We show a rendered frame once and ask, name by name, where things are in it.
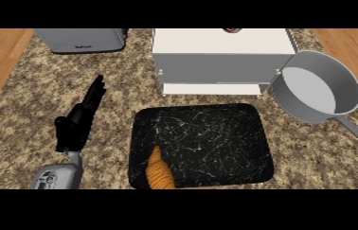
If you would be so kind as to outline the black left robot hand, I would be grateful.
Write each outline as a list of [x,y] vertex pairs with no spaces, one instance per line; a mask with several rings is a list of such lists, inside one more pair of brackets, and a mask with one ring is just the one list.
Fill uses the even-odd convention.
[[67,116],[54,119],[56,151],[79,151],[85,146],[94,113],[104,95],[103,76],[98,75],[88,87],[81,103],[72,107]]

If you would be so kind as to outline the black marble tray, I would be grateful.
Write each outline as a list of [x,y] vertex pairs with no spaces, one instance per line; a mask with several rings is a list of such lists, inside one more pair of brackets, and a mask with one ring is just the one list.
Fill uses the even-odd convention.
[[147,189],[144,169],[161,151],[178,188],[266,182],[273,175],[263,124],[245,103],[156,107],[134,116],[128,184]]

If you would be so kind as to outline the white tiered shelf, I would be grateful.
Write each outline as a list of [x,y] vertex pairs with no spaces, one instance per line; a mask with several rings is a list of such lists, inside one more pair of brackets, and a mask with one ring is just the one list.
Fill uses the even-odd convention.
[[295,52],[285,28],[156,28],[150,57],[162,94],[258,96]]

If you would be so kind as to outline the grey toaster appliance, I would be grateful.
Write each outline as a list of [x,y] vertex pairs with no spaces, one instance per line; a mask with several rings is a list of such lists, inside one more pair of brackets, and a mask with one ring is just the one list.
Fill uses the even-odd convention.
[[125,46],[125,28],[35,28],[54,54],[116,52]]

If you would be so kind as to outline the orange ridged croissant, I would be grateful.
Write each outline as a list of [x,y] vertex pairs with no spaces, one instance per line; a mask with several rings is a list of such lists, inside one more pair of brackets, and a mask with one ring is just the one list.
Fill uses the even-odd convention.
[[144,169],[147,185],[152,189],[172,189],[174,181],[169,168],[162,160],[159,147],[155,146]]

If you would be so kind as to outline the grey saucepan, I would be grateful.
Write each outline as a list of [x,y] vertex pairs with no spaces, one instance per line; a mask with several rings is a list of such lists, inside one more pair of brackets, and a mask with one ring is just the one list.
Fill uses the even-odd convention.
[[270,91],[291,117],[311,124],[335,119],[358,137],[358,126],[344,118],[358,109],[358,80],[337,59],[317,51],[298,51]]

